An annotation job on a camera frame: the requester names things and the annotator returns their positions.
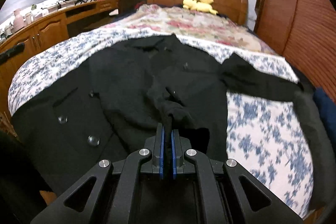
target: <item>pink floral blanket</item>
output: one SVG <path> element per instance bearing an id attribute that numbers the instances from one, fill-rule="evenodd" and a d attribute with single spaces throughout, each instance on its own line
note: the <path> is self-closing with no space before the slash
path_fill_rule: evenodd
<path id="1" fill-rule="evenodd" d="M 153 31 L 175 33 L 250 51 L 276 54 L 264 41 L 250 34 L 246 27 L 237 26 L 229 19 L 179 7 L 161 8 L 155 4 L 142 5 L 135 14 L 102 28 L 110 27 L 131 29 L 149 27 Z"/>

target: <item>cabinet door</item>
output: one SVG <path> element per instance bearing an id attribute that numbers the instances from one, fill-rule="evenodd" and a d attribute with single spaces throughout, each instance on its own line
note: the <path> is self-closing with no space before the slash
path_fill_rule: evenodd
<path id="1" fill-rule="evenodd" d="M 35 33 L 40 52 L 69 39 L 65 13 L 48 18 L 37 24 Z"/>
<path id="2" fill-rule="evenodd" d="M 6 63 L 0 65 L 0 111 L 5 112 L 7 117 L 10 117 L 7 95 L 13 76 L 29 58 L 39 52 L 37 41 L 34 38 L 34 28 L 21 30 L 9 38 L 8 41 L 5 42 L 6 45 L 1 49 L 1 52 L 4 52 L 19 43 L 23 42 L 25 44 L 23 52 L 13 56 Z"/>
<path id="3" fill-rule="evenodd" d="M 13 46 L 24 43 L 25 49 L 23 52 L 19 53 L 18 55 L 12 57 L 7 61 L 7 63 L 10 65 L 11 69 L 15 73 L 29 58 L 32 56 L 38 54 L 38 44 L 36 41 L 36 37 L 34 34 L 33 28 L 28 28 L 27 30 L 23 30 L 19 32 L 13 39 L 11 39 L 8 44 L 3 49 L 8 50 L 12 48 Z"/>

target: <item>bottle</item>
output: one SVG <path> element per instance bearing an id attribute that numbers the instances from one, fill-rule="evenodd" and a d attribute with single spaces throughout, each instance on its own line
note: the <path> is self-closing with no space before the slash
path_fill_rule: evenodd
<path id="1" fill-rule="evenodd" d="M 31 12 L 26 14 L 26 25 L 29 25 L 32 22 L 32 14 Z"/>
<path id="2" fill-rule="evenodd" d="M 21 28 L 23 28 L 25 26 L 25 22 L 23 20 L 23 16 L 20 14 L 20 9 L 16 9 L 14 11 L 14 21 L 13 21 L 13 26 L 14 26 L 14 30 L 13 32 L 17 32 L 18 30 L 20 30 Z"/>

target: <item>desk drawer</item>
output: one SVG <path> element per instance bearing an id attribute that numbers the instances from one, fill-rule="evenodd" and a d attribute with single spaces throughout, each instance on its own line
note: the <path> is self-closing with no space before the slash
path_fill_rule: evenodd
<path id="1" fill-rule="evenodd" d="M 114 10 L 118 8 L 118 2 L 117 1 L 108 1 L 108 2 L 102 2 L 99 3 L 99 10 L 101 12 L 107 11 L 107 10 Z"/>

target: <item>black coat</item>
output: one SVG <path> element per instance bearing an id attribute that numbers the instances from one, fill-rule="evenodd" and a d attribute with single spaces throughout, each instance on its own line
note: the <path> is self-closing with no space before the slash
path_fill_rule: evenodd
<path id="1" fill-rule="evenodd" d="M 292 101 L 300 91 L 236 54 L 219 64 L 175 35 L 130 39 L 95 53 L 29 100 L 12 124 L 60 194 L 99 160 L 143 148 L 158 122 L 225 161 L 228 89 L 275 101 Z"/>

